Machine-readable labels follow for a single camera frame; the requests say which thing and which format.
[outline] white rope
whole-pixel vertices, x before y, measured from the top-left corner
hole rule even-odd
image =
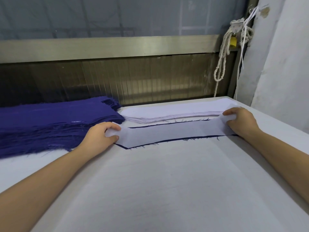
[[[238,78],[239,78],[239,67],[242,63],[243,68],[243,49],[247,42],[249,42],[253,37],[253,29],[248,27],[248,23],[256,16],[257,12],[259,11],[259,7],[255,7],[252,12],[250,13],[249,17],[244,20],[244,18],[239,20],[233,20],[231,21],[231,26],[225,33],[223,37],[223,41],[220,47],[220,53],[219,53],[219,60],[218,65],[214,71],[214,80],[216,83],[216,88],[214,91],[214,97],[217,95],[217,89],[218,84],[221,80],[224,78],[225,74],[225,65],[226,65],[226,57],[230,54],[230,40],[233,34],[235,34],[238,31],[241,31],[241,37],[240,37],[240,46],[241,46],[241,60],[238,63],[237,68],[237,82],[236,82],[236,91],[235,91],[235,99],[237,99],[237,85],[238,85]]]

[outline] forearm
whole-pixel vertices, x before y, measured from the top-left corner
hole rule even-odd
[[[29,231],[88,161],[74,150],[0,194],[0,231]]]
[[[309,203],[309,155],[262,131],[244,138]]]

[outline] white table surface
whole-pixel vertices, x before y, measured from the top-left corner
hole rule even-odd
[[[263,131],[309,153],[308,134],[239,104],[253,113]],[[0,160],[0,192],[65,153]],[[309,231],[309,206],[239,137],[132,150],[115,145],[70,182],[32,230],[41,231],[301,232]]]

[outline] fabric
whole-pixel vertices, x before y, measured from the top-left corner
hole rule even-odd
[[[118,135],[119,140],[116,144],[122,148],[130,149],[175,140],[235,135],[226,125],[227,120],[235,118],[235,115],[221,115],[212,120],[185,121],[143,127],[128,128],[122,125],[120,131],[108,129],[105,136]]]
[[[194,116],[218,116],[224,112],[233,100],[222,98],[210,102],[182,103],[151,107],[130,107],[121,112],[128,121],[147,124],[174,118]]]
[[[0,108],[0,158],[45,150],[70,151],[80,144],[90,127],[124,118],[112,98],[20,105]]]

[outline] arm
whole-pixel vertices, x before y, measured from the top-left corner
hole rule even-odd
[[[276,171],[309,203],[309,155],[259,129],[252,113],[231,108],[223,115],[236,114],[227,124],[251,144]]]
[[[118,140],[118,136],[105,137],[108,128],[121,129],[111,122],[93,126],[73,151],[2,192],[0,231],[30,231],[74,174]]]

